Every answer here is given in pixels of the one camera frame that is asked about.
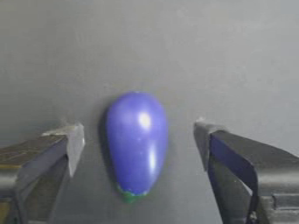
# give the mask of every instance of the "black metal clamp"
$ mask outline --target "black metal clamp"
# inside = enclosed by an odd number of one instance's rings
[[[205,122],[194,136],[224,223],[299,223],[299,158]]]
[[[0,224],[53,223],[83,137],[83,126],[71,126],[0,149]]]

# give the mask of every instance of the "purple eggplant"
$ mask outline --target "purple eggplant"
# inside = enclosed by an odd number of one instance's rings
[[[150,94],[130,92],[117,99],[107,112],[107,140],[118,188],[133,202],[155,184],[169,147],[165,108]]]

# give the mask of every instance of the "gray wall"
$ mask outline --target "gray wall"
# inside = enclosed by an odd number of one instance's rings
[[[299,155],[298,7],[0,0],[0,146],[65,123],[87,127],[57,223],[221,223],[193,140],[200,116]],[[129,90],[153,93],[171,121],[163,174],[134,205],[115,192],[98,134],[109,103]]]

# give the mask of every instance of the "eggplant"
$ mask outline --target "eggplant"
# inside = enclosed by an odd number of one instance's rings
[[[107,140],[118,188],[126,201],[133,202],[150,193],[169,148],[165,108],[150,94],[130,92],[113,103]]]

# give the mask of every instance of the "gray background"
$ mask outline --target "gray background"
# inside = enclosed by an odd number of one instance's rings
[[[221,223],[193,140],[200,116],[299,155],[298,6],[0,0],[0,146],[66,123],[87,128],[58,224]],[[129,90],[153,93],[171,121],[162,176],[133,205],[117,194],[98,133],[107,105]]]

